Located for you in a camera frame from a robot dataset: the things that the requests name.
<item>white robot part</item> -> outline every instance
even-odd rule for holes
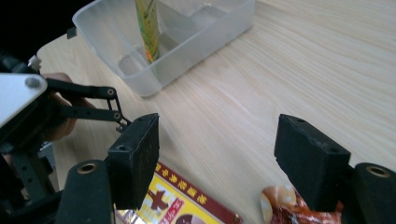
[[[0,128],[47,89],[37,74],[0,73]]]

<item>silver bolt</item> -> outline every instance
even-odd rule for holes
[[[29,88],[38,88],[40,87],[40,80],[36,77],[28,77],[25,79],[25,85]]]

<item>plastic container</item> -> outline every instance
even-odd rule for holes
[[[253,22],[254,0],[158,0],[160,58],[148,63],[134,0],[96,0],[73,17],[97,56],[140,96],[150,96]]]

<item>yellow snack wrapper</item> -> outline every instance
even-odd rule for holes
[[[157,0],[135,0],[137,20],[149,63],[158,59],[160,31],[157,20]]]

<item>translucent storage box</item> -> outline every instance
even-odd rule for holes
[[[158,0],[160,58],[148,63],[134,0],[96,0],[73,17],[97,56],[140,96],[150,96],[246,31],[254,0]]]

